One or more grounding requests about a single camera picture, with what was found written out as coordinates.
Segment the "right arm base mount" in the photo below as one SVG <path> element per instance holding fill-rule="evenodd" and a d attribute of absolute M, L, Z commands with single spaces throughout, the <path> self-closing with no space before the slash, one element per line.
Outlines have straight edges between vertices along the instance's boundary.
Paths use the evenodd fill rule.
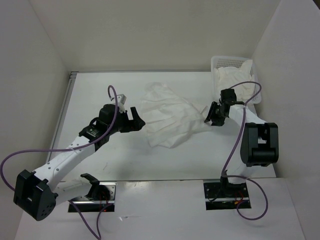
<path fill-rule="evenodd" d="M 251 203 L 246 183 L 230 183 L 227 178 L 204 180 L 206 210 L 250 209 Z"/>

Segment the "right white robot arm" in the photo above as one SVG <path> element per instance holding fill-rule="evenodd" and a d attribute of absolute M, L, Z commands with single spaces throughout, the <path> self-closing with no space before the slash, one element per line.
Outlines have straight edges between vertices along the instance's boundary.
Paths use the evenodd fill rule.
<path fill-rule="evenodd" d="M 278 161 L 279 133 L 276 123 L 262 120 L 243 101 L 238 101 L 232 88 L 220 92 L 219 102 L 211 103 L 204 122 L 222 127 L 226 119 L 231 119 L 240 126 L 235 146 L 222 168 L 220 177 L 219 191 L 223 196 L 229 197 L 250 177 L 249 168 L 267 167 Z M 227 177 L 227 166 L 238 146 L 241 165 L 231 177 L 241 181 L 235 183 Z"/>

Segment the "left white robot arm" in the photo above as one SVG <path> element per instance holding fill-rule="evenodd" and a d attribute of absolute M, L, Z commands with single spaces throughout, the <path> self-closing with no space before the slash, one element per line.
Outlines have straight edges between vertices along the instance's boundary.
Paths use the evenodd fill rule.
<path fill-rule="evenodd" d="M 62 182 L 62 179 L 83 160 L 106 144 L 110 136 L 120 132 L 140 131 L 145 122 L 135 107 L 131 107 L 132 119 L 126 110 L 114 104 L 106 104 L 83 128 L 75 140 L 47 164 L 32 172 L 23 170 L 16 179 L 13 201 L 36 221 L 45 219 L 55 206 L 85 196 L 88 200 L 103 197 L 110 199 L 108 188 L 89 173 Z"/>

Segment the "white pleated skirt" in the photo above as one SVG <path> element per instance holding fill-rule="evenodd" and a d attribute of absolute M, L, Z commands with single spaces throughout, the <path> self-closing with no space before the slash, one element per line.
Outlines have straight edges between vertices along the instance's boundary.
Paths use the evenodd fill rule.
<path fill-rule="evenodd" d="M 172 149 L 193 134 L 209 132 L 204 118 L 207 108 L 177 95 L 164 83 L 148 83 L 140 109 L 149 145 Z"/>

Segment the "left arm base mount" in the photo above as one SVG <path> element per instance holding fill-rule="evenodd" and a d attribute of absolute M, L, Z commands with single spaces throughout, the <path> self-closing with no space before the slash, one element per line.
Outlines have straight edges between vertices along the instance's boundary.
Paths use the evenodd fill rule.
<path fill-rule="evenodd" d="M 81 174 L 80 180 L 88 182 L 90 188 L 71 201 L 82 213 L 98 213 L 103 208 L 103 212 L 115 211 L 116 182 L 98 180 L 89 173 Z"/>

